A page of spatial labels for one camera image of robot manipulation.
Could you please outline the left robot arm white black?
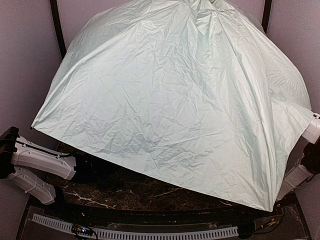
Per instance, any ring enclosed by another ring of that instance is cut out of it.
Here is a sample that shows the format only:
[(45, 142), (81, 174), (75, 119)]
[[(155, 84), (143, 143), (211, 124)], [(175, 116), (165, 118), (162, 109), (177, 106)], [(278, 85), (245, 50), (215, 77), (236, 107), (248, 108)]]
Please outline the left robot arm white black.
[(37, 145), (22, 137), (17, 127), (11, 126), (0, 136), (1, 179), (11, 180), (44, 205), (63, 202), (63, 191), (39, 178), (31, 169), (78, 184), (95, 182), (99, 170), (93, 158)]

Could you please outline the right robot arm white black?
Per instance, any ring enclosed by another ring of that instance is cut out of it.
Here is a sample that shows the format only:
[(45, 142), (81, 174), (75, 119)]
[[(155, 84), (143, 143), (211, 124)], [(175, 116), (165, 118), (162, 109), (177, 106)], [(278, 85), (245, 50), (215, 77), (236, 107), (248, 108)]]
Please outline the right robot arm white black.
[(320, 115), (314, 114), (307, 129), (301, 135), (308, 141), (303, 150), (302, 158), (284, 175), (277, 201), (299, 187), (303, 182), (310, 181), (320, 173)]

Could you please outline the mint green folding umbrella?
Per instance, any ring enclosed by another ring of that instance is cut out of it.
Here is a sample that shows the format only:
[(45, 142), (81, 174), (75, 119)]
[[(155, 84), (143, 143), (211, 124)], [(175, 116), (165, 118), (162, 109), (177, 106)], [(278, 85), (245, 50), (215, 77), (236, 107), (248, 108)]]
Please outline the mint green folding umbrella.
[(202, 194), (272, 211), (313, 119), (290, 59), (224, 0), (133, 0), (70, 43), (32, 127)]

